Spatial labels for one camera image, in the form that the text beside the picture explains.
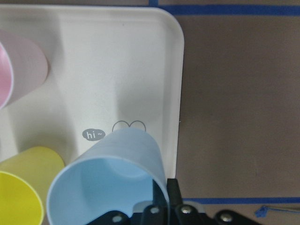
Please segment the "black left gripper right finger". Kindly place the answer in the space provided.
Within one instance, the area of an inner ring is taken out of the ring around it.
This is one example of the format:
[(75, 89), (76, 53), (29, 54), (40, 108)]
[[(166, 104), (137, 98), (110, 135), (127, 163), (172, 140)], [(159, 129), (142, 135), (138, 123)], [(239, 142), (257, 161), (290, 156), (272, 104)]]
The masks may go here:
[(177, 179), (167, 179), (167, 192), (169, 196), (169, 203), (172, 208), (182, 204), (182, 197)]

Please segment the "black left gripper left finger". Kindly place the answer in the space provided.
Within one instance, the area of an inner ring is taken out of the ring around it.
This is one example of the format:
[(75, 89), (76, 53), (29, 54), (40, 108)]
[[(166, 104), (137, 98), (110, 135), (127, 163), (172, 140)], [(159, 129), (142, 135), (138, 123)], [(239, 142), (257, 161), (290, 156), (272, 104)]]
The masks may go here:
[(165, 196), (161, 188), (159, 187), (159, 185), (154, 180), (152, 180), (152, 196), (153, 196), (153, 200), (152, 200), (153, 205), (167, 206), (167, 201), (165, 199)]

